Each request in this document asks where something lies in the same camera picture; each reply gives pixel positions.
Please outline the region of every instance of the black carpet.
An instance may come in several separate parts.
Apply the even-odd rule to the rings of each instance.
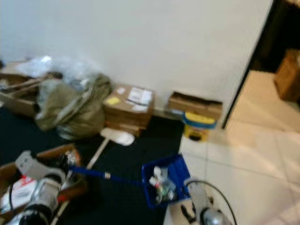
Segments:
[[[153,117],[149,127],[134,144],[124,147],[110,142],[93,169],[130,180],[141,180],[143,164],[177,154],[183,125],[180,121]],[[69,143],[55,130],[42,132],[29,119],[0,109],[0,164],[14,161],[24,150],[35,153]],[[87,164],[103,138],[94,136],[75,142]],[[87,178],[90,191],[72,200],[59,225],[162,224],[165,209],[150,210],[143,188],[97,178]]]

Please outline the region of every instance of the plastic bag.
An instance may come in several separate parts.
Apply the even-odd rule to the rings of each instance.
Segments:
[[[17,70],[33,78],[42,77],[47,72],[62,73],[63,81],[76,90],[85,89],[89,79],[100,73],[98,68],[88,62],[69,57],[50,56],[34,58],[21,63],[17,66]]]

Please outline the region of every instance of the cardboard box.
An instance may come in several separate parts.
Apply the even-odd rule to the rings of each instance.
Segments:
[[[154,92],[130,85],[118,85],[103,104],[106,121],[146,129],[153,114]]]
[[[105,121],[105,125],[109,128],[116,129],[116,130],[123,130],[126,131],[134,136],[139,137],[141,135],[142,129],[136,126],[122,124],[122,123],[114,123],[110,121]]]
[[[196,113],[210,117],[215,120],[220,119],[222,114],[222,103],[205,100],[203,98],[174,92],[168,101],[168,107],[184,112]]]
[[[19,62],[14,62],[8,64],[6,67],[2,68],[0,71],[0,82],[5,81],[9,85],[21,84],[28,81],[30,78],[26,77],[17,72],[15,66]],[[0,91],[0,101],[3,102],[3,106],[10,111],[34,118],[38,113],[38,105],[36,104],[35,98],[37,89],[33,89],[33,92],[22,97],[14,97],[16,92],[7,92],[5,90]]]
[[[300,51],[289,49],[274,76],[277,93],[282,100],[297,102],[300,98]]]
[[[60,156],[61,154],[64,154],[67,151],[75,151],[75,153],[78,155],[78,158],[79,158],[79,164],[81,164],[80,155],[73,144],[62,145],[55,149],[38,153],[37,158],[39,158],[41,160],[57,158],[58,156]],[[0,167],[0,197],[2,197],[3,194],[7,191],[9,184],[14,179],[15,173],[16,173],[15,162],[12,162],[12,163],[9,163],[9,164],[6,164],[6,165],[3,165]],[[60,192],[59,198],[65,199],[65,200],[71,200],[79,195],[83,195],[87,191],[88,191],[87,183],[86,183],[86,181],[82,180],[75,186],[69,187],[65,190],[62,190]],[[16,209],[16,211],[19,213],[24,209],[24,207],[25,206],[19,207]],[[8,211],[3,214],[1,214],[1,212],[0,212],[0,217],[4,218],[7,221],[11,220],[13,216],[14,216],[13,211]]]

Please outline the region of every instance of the metal machine part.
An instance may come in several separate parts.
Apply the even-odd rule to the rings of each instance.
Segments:
[[[184,182],[193,202],[195,217],[189,215],[185,206],[181,206],[183,215],[190,224],[198,222],[201,225],[232,225],[230,220],[210,202],[203,184],[191,178]]]
[[[24,211],[16,215],[8,225],[49,225],[58,206],[57,196],[66,179],[65,172],[38,162],[30,151],[23,152],[15,165],[22,174],[39,182]]]

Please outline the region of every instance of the yellow container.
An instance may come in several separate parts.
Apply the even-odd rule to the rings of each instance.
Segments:
[[[198,142],[205,142],[211,129],[214,129],[217,121],[191,112],[183,115],[184,136]]]

